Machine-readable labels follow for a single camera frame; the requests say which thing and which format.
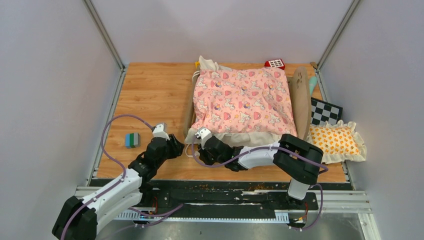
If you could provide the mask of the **orange duck print pillow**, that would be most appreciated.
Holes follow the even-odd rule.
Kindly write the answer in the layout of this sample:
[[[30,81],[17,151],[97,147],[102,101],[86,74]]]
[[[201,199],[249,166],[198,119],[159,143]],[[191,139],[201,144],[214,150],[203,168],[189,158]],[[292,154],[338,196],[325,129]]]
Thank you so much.
[[[322,163],[335,164],[345,162],[364,162],[367,157],[367,148],[361,135],[355,131],[356,123],[344,123],[339,120],[331,125],[311,125],[307,142],[323,151]]]

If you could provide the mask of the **pink unicorn drawstring bag blanket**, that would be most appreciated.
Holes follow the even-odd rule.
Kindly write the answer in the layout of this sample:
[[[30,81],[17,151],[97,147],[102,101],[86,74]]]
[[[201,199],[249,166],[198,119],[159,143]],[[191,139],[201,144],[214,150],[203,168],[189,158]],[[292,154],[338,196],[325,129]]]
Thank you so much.
[[[276,142],[283,134],[298,136],[289,82],[283,69],[233,69],[202,56],[195,72],[194,121],[184,143],[200,128],[230,146],[256,147]]]

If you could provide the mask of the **wooden striped pet bed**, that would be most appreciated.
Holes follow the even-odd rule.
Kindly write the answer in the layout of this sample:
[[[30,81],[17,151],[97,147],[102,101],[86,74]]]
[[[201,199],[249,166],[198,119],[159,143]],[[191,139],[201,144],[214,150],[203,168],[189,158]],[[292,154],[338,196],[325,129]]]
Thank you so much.
[[[308,75],[308,71],[311,69],[312,66],[310,64],[289,64],[285,68],[285,72],[288,73],[287,82],[292,103],[294,123],[298,137],[303,140],[307,138],[311,125],[312,104]],[[182,125],[182,134],[184,137],[188,136],[189,129],[196,118],[193,96],[195,84],[199,75],[200,67],[198,66],[192,75],[191,90],[187,98],[187,107],[184,114],[184,123]]]

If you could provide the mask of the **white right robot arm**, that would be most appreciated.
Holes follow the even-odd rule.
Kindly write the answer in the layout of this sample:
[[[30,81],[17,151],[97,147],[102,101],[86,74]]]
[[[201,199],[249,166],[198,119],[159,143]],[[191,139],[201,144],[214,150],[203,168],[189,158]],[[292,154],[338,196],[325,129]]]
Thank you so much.
[[[320,174],[328,171],[322,163],[324,152],[291,134],[282,135],[274,143],[256,147],[231,147],[206,128],[200,129],[193,139],[200,140],[199,157],[195,160],[204,167],[225,167],[239,172],[277,166],[291,177],[285,201],[292,209],[298,209],[305,203],[309,188],[317,184]]]

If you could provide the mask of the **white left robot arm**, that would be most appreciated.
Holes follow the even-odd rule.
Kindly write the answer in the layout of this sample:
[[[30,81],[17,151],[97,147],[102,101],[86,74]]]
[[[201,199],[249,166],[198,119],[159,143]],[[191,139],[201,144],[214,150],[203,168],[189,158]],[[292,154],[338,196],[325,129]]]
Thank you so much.
[[[117,178],[82,198],[68,198],[55,221],[52,234],[59,240],[94,240],[115,217],[139,204],[149,206],[153,193],[144,187],[169,159],[182,155],[185,145],[173,134],[153,137],[146,150]]]

